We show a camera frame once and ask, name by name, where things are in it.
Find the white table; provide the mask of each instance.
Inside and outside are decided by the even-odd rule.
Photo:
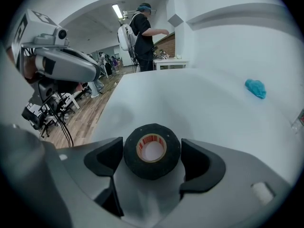
[[[170,69],[170,66],[173,65],[182,65],[183,68],[187,67],[189,61],[185,59],[174,59],[174,58],[169,58],[169,59],[155,59],[153,60],[153,63],[155,64],[156,70],[160,70],[161,66],[168,66],[168,69]]]
[[[244,82],[223,71],[200,69],[124,75],[101,114],[92,141],[118,136],[126,140],[135,128],[158,123],[170,128],[179,140],[189,138],[250,153],[294,184],[304,149],[270,101],[270,94],[261,100]],[[176,166],[170,180],[166,179],[169,174],[145,181],[130,173],[121,161],[114,175],[123,219],[151,227],[179,202],[183,165]]]

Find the ceiling light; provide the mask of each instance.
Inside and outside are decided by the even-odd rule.
[[[122,19],[122,18],[123,18],[123,15],[122,15],[121,11],[119,10],[118,5],[117,5],[117,4],[114,4],[114,5],[112,5],[112,7],[113,7],[115,13],[117,14],[118,18],[119,18],[119,19]]]

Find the ceiling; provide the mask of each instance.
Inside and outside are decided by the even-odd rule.
[[[121,13],[127,10],[135,10],[141,3],[151,4],[153,10],[157,8],[161,0],[124,0],[116,2]],[[91,10],[64,28],[68,29],[69,38],[90,39],[90,37],[101,32],[116,33],[119,28],[118,17],[112,8],[112,3]]]

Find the black electrical tape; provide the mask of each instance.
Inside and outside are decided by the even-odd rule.
[[[141,155],[142,148],[152,141],[159,142],[164,152],[160,158],[147,161]],[[123,155],[125,163],[136,176],[156,180],[174,169],[181,155],[181,144],[169,128],[148,124],[131,133],[125,142]]]

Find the white backpack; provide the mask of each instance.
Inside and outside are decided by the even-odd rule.
[[[128,51],[131,48],[133,48],[135,46],[135,43],[136,43],[136,40],[137,40],[137,36],[134,35],[130,24],[129,25],[127,25],[127,24],[122,25],[118,29],[118,32],[117,32],[118,42],[120,44],[120,47],[124,51]]]

